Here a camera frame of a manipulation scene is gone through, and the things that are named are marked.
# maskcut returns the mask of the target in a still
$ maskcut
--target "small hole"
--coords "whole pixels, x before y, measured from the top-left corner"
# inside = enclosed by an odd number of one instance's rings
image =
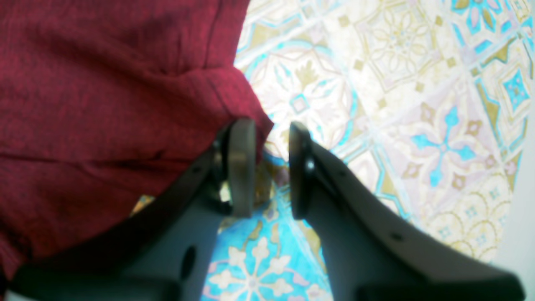
[[[401,236],[401,234],[399,234],[399,233],[391,233],[390,237],[392,237],[393,240],[396,240],[398,242],[402,242],[403,241],[403,236]]]
[[[180,271],[180,278],[182,280],[185,280],[191,275],[193,267],[195,266],[195,256],[195,248],[190,246],[186,251],[186,255],[184,255],[184,258],[182,259],[182,270]]]

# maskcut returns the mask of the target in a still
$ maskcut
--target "floor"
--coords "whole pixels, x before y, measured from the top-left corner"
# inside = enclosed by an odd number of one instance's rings
[[[492,262],[533,91],[528,0],[252,0],[236,55],[275,122],[272,201],[219,235],[203,300],[332,300],[289,208],[291,121],[381,202]]]

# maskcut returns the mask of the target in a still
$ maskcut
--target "white wall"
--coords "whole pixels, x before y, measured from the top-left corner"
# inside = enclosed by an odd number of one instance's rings
[[[535,16],[535,0],[531,0]],[[496,265],[516,272],[528,297],[535,301],[535,85],[532,83],[531,109],[524,151],[516,180],[513,205],[505,234],[498,249]]]

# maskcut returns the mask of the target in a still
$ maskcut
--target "round screw hole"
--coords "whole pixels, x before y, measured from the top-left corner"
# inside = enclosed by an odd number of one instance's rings
[[[401,234],[399,233],[391,233],[390,237],[392,237],[393,240],[398,241],[398,242],[403,241],[403,236],[401,236]]]
[[[180,271],[180,278],[182,280],[187,279],[191,275],[193,267],[195,266],[196,254],[197,252],[195,251],[194,246],[190,246],[186,251],[184,258],[182,259],[182,270]]]

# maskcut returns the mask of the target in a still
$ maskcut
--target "red fabric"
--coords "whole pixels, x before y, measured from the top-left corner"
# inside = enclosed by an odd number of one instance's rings
[[[7,278],[128,217],[239,117],[247,0],[0,0],[0,266]]]

